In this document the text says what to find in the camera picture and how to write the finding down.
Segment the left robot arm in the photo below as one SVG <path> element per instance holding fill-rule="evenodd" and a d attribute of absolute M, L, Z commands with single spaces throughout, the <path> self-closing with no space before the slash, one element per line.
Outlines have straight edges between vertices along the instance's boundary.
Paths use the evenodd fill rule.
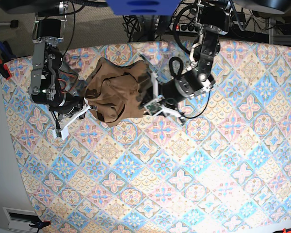
<path fill-rule="evenodd" d="M 214 58 L 220 51 L 219 36 L 225 35 L 229 28 L 229 10 L 233 4 L 222 5 L 221 1 L 197 0 L 184 7 L 177 15 L 173 24 L 173 35 L 178 46 L 189 55 L 188 66 L 179 57 L 169 60 L 171 80 L 163 83 L 159 80 L 159 71 L 142 56 L 149 66 L 148 73 L 152 86 L 146 91 L 139 109 L 146 115 L 164 116 L 173 115 L 182 123 L 191 119 L 191 116 L 180 111 L 178 104 L 185 99 L 192 99 L 202 94 L 210 94 L 215 84 L 211 74 Z M 180 41 L 177 24 L 188 10 L 195 12 L 195 26 L 197 38 L 190 49 Z"/>

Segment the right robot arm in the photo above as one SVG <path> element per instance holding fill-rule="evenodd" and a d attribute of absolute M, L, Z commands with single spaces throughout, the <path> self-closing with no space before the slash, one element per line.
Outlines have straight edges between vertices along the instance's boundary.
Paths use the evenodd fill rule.
<path fill-rule="evenodd" d="M 63 86 L 60 71 L 64 56 L 58 45 L 64 40 L 68 3 L 60 1 L 35 14 L 32 32 L 34 52 L 28 92 L 32 102 L 47 106 L 53 122 L 54 138 L 66 139 L 68 127 L 83 119 L 91 107 L 83 97 L 72 95 Z"/>

